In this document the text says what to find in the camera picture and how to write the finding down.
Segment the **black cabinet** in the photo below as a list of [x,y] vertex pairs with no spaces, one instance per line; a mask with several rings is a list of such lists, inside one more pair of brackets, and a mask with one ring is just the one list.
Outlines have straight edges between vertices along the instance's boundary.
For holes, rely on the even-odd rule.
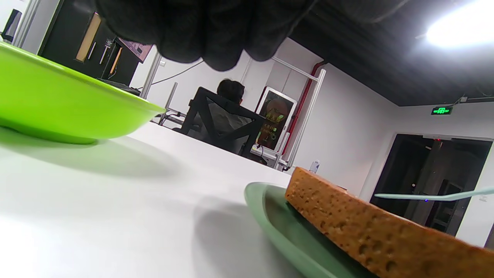
[[88,76],[126,85],[139,63],[101,20],[92,0],[59,3],[39,55]]

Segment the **doorway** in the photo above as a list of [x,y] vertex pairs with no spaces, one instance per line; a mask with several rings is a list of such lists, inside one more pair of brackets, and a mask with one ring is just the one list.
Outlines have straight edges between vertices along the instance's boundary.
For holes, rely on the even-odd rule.
[[[447,195],[474,190],[491,145],[491,141],[398,134],[374,194]],[[370,202],[417,224],[455,236],[470,198],[434,202],[372,197]]]

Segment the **framed poster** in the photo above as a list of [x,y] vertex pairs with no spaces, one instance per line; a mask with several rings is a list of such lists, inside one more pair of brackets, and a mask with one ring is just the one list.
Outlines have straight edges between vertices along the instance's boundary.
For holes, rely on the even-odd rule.
[[257,137],[257,143],[278,151],[296,106],[296,100],[271,87],[265,87],[255,110],[257,114],[266,118]]
[[141,60],[141,63],[144,62],[153,47],[152,45],[143,45],[140,43],[129,42],[121,38],[119,39],[132,53],[134,53],[134,55],[137,56],[137,58],[139,58],[139,60]]

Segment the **exit sign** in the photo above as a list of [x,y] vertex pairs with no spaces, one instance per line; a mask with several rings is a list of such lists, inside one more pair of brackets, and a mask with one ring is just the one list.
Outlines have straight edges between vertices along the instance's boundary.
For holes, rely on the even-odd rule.
[[453,111],[453,106],[438,106],[432,109],[431,115],[450,115]]

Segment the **lime green bowl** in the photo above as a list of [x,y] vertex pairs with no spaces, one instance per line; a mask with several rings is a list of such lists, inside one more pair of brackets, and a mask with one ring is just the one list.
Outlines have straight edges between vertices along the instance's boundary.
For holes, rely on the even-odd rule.
[[164,109],[0,42],[0,126],[74,144],[127,135]]

